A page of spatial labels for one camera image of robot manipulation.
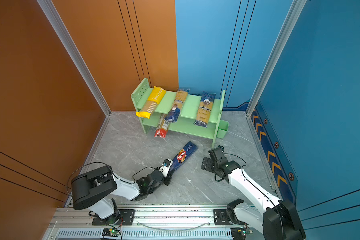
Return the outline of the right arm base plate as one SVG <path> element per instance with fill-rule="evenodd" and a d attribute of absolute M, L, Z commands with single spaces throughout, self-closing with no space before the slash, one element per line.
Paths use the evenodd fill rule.
<path fill-rule="evenodd" d="M 214 209 L 214 224 L 216 226 L 245 226 L 244 222 L 240 222 L 234 218 L 233 213 L 227 209 Z"/>

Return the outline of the yellow blue spaghetti bag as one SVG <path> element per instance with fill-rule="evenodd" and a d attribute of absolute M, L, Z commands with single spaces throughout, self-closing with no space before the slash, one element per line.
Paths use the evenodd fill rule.
<path fill-rule="evenodd" d="M 181 114 L 181 110 L 187 99 L 189 90 L 190 89 L 178 89 L 177 90 L 174 102 L 172 104 L 170 111 L 168 112 L 167 116 L 165 117 L 165 121 L 167 121 L 169 123 L 175 123 L 178 120 L 178 118 Z"/>

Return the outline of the blue yellow pasta bag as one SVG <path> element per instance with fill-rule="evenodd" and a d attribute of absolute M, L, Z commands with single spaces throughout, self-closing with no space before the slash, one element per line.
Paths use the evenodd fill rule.
<path fill-rule="evenodd" d="M 194 125 L 204 128 L 208 127 L 215 97 L 215 93 L 211 94 L 208 92 L 203 92 Z"/>

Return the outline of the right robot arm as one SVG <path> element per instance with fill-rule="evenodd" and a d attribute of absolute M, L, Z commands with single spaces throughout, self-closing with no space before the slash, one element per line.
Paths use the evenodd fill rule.
<path fill-rule="evenodd" d="M 242 199 L 227 205 L 227 219 L 233 225 L 249 225 L 261 232 L 266 240 L 305 240 L 306 233 L 295 205 L 282 201 L 253 180 L 235 161 L 229 161 L 224 147 L 209 150 L 202 170 L 215 174 L 238 189 L 253 205 Z"/>

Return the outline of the blue Barilla spaghetti box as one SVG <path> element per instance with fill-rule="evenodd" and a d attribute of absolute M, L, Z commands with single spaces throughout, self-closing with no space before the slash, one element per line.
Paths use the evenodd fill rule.
<path fill-rule="evenodd" d="M 172 159 L 173 163 L 170 167 L 170 171 L 177 170 L 182 164 L 184 164 L 188 158 L 190 158 L 199 147 L 189 141 Z"/>

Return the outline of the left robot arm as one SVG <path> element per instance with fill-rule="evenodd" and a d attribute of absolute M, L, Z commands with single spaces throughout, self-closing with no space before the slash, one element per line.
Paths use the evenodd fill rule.
<path fill-rule="evenodd" d="M 161 185 L 168 186 L 176 170 L 171 163 L 163 163 L 146 177 L 128 181 L 114 173 L 109 165 L 76 176 L 71 181 L 73 208 L 89 209 L 100 219 L 117 215 L 115 196 L 141 201 L 152 195 Z"/>

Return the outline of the red spaghetti bag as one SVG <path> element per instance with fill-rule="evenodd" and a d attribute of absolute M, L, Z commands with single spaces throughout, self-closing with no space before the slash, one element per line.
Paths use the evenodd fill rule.
<path fill-rule="evenodd" d="M 166 114 L 161 114 L 160 118 L 159 118 L 159 122 L 155 131 L 155 137 L 160 137 L 165 139 L 167 132 L 168 132 L 168 128 L 170 123 L 168 121 L 166 121 Z"/>

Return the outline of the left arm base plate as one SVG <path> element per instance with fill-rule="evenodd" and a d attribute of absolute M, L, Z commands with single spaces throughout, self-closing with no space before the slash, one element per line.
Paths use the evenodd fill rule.
<path fill-rule="evenodd" d="M 97 214 L 93 216 L 93 226 L 132 226 L 135 217 L 135 210 L 121 209 L 105 219 L 101 219 Z"/>

